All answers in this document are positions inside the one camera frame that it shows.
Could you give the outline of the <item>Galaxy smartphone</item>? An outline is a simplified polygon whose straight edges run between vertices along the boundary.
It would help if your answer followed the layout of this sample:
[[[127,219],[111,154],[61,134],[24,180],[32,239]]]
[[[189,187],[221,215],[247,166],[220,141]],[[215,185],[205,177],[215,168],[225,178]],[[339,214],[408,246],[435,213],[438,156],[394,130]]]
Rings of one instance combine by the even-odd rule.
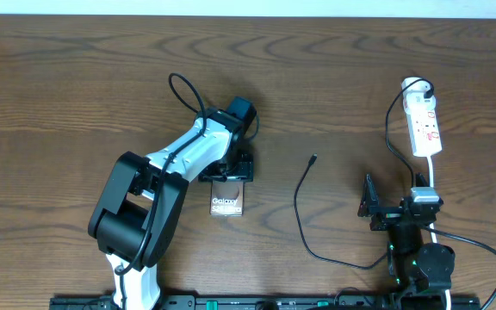
[[[219,217],[240,217],[244,213],[244,183],[212,183],[209,213]]]

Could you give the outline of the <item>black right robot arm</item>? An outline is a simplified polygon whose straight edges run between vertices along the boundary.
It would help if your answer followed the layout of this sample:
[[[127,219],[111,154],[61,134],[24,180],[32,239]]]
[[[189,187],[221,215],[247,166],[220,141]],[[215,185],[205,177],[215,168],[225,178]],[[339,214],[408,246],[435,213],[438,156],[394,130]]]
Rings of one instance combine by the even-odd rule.
[[[371,176],[364,178],[357,215],[370,218],[372,231],[387,232],[388,268],[398,282],[397,291],[391,294],[396,307],[425,297],[446,305],[444,293],[451,289],[456,255],[447,245],[425,243],[421,233],[436,221],[442,205],[436,190],[421,177],[397,206],[382,206]]]

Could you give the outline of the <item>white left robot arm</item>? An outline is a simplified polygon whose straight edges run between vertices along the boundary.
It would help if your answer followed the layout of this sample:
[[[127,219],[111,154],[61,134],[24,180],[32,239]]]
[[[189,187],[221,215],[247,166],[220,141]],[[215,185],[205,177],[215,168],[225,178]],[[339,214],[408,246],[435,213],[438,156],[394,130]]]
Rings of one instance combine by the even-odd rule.
[[[252,181],[254,160],[241,146],[256,119],[254,104],[235,97],[227,109],[199,111],[192,128],[162,150],[145,156],[125,152],[117,159],[88,225],[111,263],[117,308],[156,306],[157,263],[193,180],[239,187]]]

